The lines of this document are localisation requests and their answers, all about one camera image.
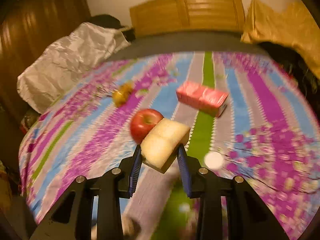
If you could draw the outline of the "cream foam sponge block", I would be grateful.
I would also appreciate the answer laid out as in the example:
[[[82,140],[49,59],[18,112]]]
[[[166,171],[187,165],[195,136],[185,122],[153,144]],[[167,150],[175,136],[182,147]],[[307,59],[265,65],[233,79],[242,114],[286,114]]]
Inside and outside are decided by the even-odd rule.
[[[164,174],[174,162],[177,148],[187,144],[189,133],[189,126],[162,119],[140,145],[143,163]]]

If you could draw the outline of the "white round cap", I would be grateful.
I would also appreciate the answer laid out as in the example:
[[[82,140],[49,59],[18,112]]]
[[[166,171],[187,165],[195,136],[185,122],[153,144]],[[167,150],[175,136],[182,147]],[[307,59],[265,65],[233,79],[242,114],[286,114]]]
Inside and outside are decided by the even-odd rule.
[[[220,152],[210,151],[204,156],[204,164],[210,170],[219,170],[223,167],[224,157]]]

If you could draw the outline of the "floral purple bed sheet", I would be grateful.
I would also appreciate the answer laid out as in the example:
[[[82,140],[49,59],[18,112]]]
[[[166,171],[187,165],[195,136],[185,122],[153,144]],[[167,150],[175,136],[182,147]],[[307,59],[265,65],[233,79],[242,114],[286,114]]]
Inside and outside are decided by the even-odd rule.
[[[36,222],[78,176],[95,178],[133,155],[132,118],[163,120],[148,157],[184,144],[203,167],[244,177],[298,239],[319,208],[319,123],[299,89],[266,56],[187,52],[105,63],[59,97],[18,153],[22,190]]]

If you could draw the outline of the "red apple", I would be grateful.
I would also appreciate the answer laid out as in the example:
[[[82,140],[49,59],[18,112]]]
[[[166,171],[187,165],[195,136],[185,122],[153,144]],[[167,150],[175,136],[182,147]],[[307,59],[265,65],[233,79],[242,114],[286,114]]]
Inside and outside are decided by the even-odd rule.
[[[141,144],[148,133],[164,118],[164,116],[154,109],[139,110],[130,123],[130,133],[136,144]]]

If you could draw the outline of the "pink tissue pack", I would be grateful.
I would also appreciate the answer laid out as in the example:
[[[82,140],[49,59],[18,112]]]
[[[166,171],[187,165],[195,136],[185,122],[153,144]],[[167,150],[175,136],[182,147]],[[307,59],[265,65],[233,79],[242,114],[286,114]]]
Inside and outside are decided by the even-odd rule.
[[[219,117],[227,107],[228,93],[193,81],[185,81],[176,95],[179,102],[213,117]]]

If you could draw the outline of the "yellow crumpled wrapper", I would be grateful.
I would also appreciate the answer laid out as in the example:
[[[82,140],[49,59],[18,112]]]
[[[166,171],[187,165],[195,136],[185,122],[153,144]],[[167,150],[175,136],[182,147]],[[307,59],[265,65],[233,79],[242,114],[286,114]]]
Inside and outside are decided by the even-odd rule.
[[[115,89],[112,93],[112,100],[115,106],[118,108],[124,105],[128,101],[133,90],[134,85],[132,81],[128,81]]]

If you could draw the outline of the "silver satin pillow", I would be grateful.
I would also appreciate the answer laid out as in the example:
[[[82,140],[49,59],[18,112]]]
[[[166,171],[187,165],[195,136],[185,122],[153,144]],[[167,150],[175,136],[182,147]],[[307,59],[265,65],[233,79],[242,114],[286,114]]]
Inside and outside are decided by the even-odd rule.
[[[121,31],[84,22],[70,35],[50,44],[18,76],[17,92],[43,114],[87,72],[129,45]]]

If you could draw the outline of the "golden satin cloth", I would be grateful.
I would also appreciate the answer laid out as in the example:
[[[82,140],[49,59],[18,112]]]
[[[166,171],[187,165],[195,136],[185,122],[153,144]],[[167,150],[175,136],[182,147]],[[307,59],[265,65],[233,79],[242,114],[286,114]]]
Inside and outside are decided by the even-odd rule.
[[[260,0],[251,0],[242,42],[272,42],[296,51],[319,77],[319,27],[301,1],[276,12]]]

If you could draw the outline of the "dark wooden cabinet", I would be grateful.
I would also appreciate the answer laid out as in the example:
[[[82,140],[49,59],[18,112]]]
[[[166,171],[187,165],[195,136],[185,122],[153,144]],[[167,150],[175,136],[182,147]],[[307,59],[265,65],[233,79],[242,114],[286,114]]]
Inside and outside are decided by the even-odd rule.
[[[54,41],[89,20],[86,0],[18,0],[1,24],[1,104],[19,124],[29,105],[17,78]]]

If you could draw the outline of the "wooden headboard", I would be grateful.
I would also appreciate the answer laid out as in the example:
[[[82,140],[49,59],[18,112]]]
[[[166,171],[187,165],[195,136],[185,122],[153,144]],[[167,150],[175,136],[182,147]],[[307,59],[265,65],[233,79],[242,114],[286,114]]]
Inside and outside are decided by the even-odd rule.
[[[148,0],[130,8],[137,37],[193,30],[242,33],[242,0]]]

